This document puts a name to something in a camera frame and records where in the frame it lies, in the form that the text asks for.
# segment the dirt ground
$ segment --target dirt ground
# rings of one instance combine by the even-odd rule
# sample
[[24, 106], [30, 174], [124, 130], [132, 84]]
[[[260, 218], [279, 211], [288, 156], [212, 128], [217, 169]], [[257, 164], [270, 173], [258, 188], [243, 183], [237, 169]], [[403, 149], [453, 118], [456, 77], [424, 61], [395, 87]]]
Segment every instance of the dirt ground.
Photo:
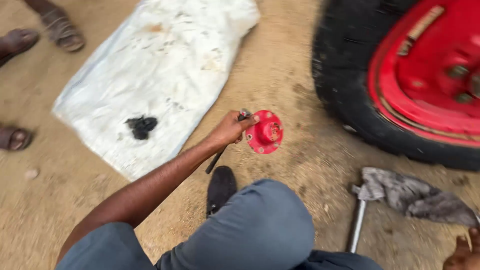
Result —
[[[51, 114], [52, 104], [92, 51], [132, 11], [137, 0], [63, 0], [88, 39], [86, 48], [66, 54], [48, 42], [0, 69], [0, 122], [35, 131], [32, 145], [0, 152], [0, 261], [4, 269], [52, 269], [74, 225], [128, 181], [89, 151], [75, 133]], [[205, 136], [229, 110], [268, 109], [285, 127], [281, 148], [254, 154], [245, 143], [229, 147], [219, 165], [233, 168], [240, 186], [271, 177], [289, 185], [313, 215], [316, 247], [345, 248], [355, 199], [347, 185], [359, 182], [362, 166], [413, 174], [453, 191], [476, 206], [476, 173], [420, 164], [392, 156], [347, 134], [327, 117], [316, 98], [310, 73], [312, 32], [319, 0], [258, 0], [262, 17], [245, 38], [230, 79], [218, 101], [185, 147]], [[0, 0], [0, 34], [16, 27], [42, 29], [19, 0]], [[152, 261], [177, 245], [204, 220], [209, 178], [204, 164], [136, 233]], [[28, 180], [24, 174], [38, 169]], [[368, 206], [359, 253], [386, 270], [439, 269], [453, 250], [460, 226], [405, 219], [383, 205]]]

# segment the black tire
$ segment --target black tire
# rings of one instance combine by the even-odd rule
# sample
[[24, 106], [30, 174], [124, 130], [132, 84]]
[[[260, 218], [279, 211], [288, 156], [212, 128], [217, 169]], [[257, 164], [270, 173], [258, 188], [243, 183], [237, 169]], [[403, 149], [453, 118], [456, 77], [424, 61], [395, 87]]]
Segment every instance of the black tire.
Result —
[[480, 148], [433, 141], [398, 127], [375, 109], [366, 87], [377, 45], [418, 0], [331, 0], [316, 29], [312, 75], [325, 108], [365, 141], [446, 167], [480, 170]]

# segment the hand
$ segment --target hand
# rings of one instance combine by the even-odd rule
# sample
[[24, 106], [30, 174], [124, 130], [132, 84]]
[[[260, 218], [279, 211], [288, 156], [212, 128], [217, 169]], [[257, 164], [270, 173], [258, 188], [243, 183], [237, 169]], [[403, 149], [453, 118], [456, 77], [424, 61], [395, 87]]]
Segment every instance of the hand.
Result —
[[480, 269], [480, 233], [478, 229], [469, 229], [472, 249], [465, 236], [456, 239], [456, 249], [444, 263], [443, 270], [478, 270]]
[[205, 141], [213, 144], [216, 152], [220, 152], [229, 144], [239, 143], [242, 140], [242, 132], [257, 124], [260, 120], [258, 116], [254, 115], [238, 121], [239, 116], [239, 111], [229, 111], [205, 138]]

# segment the white tarp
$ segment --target white tarp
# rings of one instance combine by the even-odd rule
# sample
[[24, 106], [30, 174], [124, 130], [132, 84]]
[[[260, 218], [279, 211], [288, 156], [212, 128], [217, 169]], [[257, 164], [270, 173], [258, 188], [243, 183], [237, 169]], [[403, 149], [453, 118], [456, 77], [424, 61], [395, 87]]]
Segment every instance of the white tarp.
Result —
[[[254, 0], [143, 0], [65, 86], [53, 113], [134, 181], [178, 154], [259, 17]], [[148, 140], [124, 124], [142, 115], [158, 119]]]

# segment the red wheel hub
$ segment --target red wheel hub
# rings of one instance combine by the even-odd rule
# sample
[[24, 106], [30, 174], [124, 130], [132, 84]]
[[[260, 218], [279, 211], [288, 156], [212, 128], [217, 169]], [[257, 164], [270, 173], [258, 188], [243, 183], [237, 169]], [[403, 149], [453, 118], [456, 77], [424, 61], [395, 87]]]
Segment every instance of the red wheel hub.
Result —
[[395, 124], [480, 146], [480, 1], [422, 0], [395, 25], [369, 68], [369, 92]]
[[282, 142], [282, 122], [269, 110], [260, 110], [254, 115], [260, 117], [260, 122], [245, 131], [247, 142], [255, 152], [270, 154], [277, 150]]

